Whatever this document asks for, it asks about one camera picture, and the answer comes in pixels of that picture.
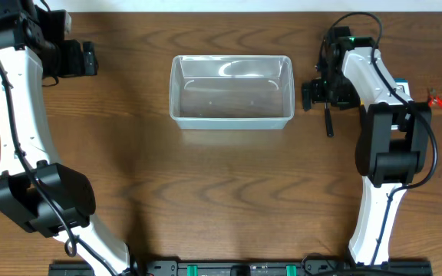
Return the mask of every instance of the red pliers handle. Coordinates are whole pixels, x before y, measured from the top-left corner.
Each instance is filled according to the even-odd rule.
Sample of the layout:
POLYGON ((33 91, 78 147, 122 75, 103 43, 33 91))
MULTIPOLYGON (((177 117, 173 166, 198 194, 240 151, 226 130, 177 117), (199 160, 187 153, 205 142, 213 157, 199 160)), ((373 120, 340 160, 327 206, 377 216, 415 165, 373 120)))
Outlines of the red pliers handle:
POLYGON ((430 89, 429 90, 429 106, 432 106, 433 103, 436 103, 438 106, 442 108, 442 100, 436 95, 436 90, 430 89))

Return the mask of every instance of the plastic bin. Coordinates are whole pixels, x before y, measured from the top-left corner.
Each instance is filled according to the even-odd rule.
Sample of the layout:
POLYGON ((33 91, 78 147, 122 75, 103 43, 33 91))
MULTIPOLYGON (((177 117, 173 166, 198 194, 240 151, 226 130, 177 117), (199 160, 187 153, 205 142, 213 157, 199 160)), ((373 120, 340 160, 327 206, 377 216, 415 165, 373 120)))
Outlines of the plastic bin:
POLYGON ((286 56, 177 56, 170 115, 182 129, 282 129, 295 112, 286 56))

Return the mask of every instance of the green clip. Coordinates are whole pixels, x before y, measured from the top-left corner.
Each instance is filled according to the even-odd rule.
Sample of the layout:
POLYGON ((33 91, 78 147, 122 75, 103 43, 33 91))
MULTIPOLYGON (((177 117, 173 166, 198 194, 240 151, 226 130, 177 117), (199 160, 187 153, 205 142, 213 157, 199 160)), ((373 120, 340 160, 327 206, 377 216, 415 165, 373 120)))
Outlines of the green clip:
POLYGON ((285 270, 287 271, 287 276, 297 276, 298 270, 295 265, 287 265, 285 267, 285 270))
POLYGON ((187 276, 197 276, 196 265, 187 265, 187 276))

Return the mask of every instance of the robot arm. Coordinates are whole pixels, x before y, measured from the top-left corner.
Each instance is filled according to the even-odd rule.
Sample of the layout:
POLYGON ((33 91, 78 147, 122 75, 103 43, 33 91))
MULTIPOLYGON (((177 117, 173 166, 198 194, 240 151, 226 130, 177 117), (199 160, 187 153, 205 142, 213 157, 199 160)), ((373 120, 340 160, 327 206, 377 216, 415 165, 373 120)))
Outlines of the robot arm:
MULTIPOLYGON (((396 188, 411 183, 414 174, 422 170, 428 138, 424 126, 416 123, 416 118, 391 95, 378 76, 371 63, 373 45, 372 38, 351 36, 348 27, 332 28, 324 41, 325 57, 317 65, 322 78, 303 84, 306 110, 312 103, 322 102, 341 109, 360 106, 363 113, 355 155, 363 194, 358 224, 348 246, 356 265, 380 265, 388 261, 388 242, 405 191, 396 192, 391 200, 388 196, 396 188), (405 138, 393 140, 392 130, 405 132, 405 138)), ((414 103, 407 87, 395 83, 379 50, 374 57, 397 95, 419 110, 429 123, 430 109, 426 104, 414 103)))
MULTIPOLYGON (((368 110, 370 105, 379 103, 401 106, 402 103, 390 95, 383 81, 373 68, 370 53, 371 47, 360 47, 346 51, 342 62, 343 75, 351 81, 366 110, 368 110)), ((378 67, 388 83, 392 87, 398 88, 395 80, 384 66, 379 50, 376 50, 375 57, 378 59, 378 67)), ((397 94, 406 101, 412 101, 406 92, 407 91, 400 90, 397 94)), ((402 183, 387 183, 381 188, 377 188, 367 176, 362 177, 362 182, 363 193, 358 224, 349 242, 348 249, 356 264, 371 265, 371 259, 376 249, 381 224, 383 223, 383 217, 387 208, 388 195, 393 189, 402 186, 402 183)), ((404 194, 405 191, 400 191, 395 194, 393 198, 386 218, 386 226, 375 264, 388 261, 388 243, 390 241, 391 230, 398 206, 400 205, 400 200, 404 194)))
MULTIPOLYGON (((51 72, 56 73, 54 77, 96 74, 92 44, 86 43, 84 54, 80 56, 76 55, 81 53, 77 41, 64 41, 64 30, 70 28, 65 11, 47 13, 35 9, 31 1, 3 1, 0 10, 14 12, 8 15, 5 11, 6 14, 0 16, 0 65, 12 86, 15 125, 25 159, 72 227, 78 240, 77 253, 92 266, 95 274, 110 275, 112 272, 116 275, 128 271, 128 247, 115 238, 94 214, 94 194, 86 176, 61 165, 52 143, 43 101, 43 76, 52 76, 51 72), (5 23, 14 18, 17 18, 17 24, 11 24, 8 30, 5 23), (44 22, 64 24, 39 25, 44 22), (56 29, 63 31, 60 38, 54 33, 56 29), (34 36, 50 40, 36 44, 32 40, 34 36), (76 70, 66 64, 81 66, 76 70)), ((0 211, 27 232, 40 232, 46 238, 66 242, 69 239, 67 232, 48 204, 30 187, 24 168, 15 156, 5 93, 0 75, 0 211)))

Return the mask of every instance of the wood grain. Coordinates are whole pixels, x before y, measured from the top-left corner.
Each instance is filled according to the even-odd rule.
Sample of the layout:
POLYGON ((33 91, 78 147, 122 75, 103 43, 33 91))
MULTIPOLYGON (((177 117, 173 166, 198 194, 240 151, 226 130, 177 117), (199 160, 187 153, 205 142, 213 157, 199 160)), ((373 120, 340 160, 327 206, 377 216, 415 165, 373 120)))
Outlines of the wood grain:
MULTIPOLYGON (((356 110, 296 112, 280 131, 181 131, 169 116, 178 54, 284 54, 295 85, 317 74, 318 46, 338 13, 75 14, 73 37, 96 43, 96 77, 45 88, 54 143, 66 166, 88 176, 97 213, 141 256, 299 259, 344 255, 358 217, 356 110)), ((442 97, 442 13, 384 13, 381 51, 412 96, 442 97)), ((366 18, 355 34, 376 35, 366 18)), ((442 110, 435 177, 409 192, 397 215, 393 258, 428 258, 442 275, 442 110)), ((0 213, 0 275, 46 275, 69 260, 63 245, 29 235, 0 213)))

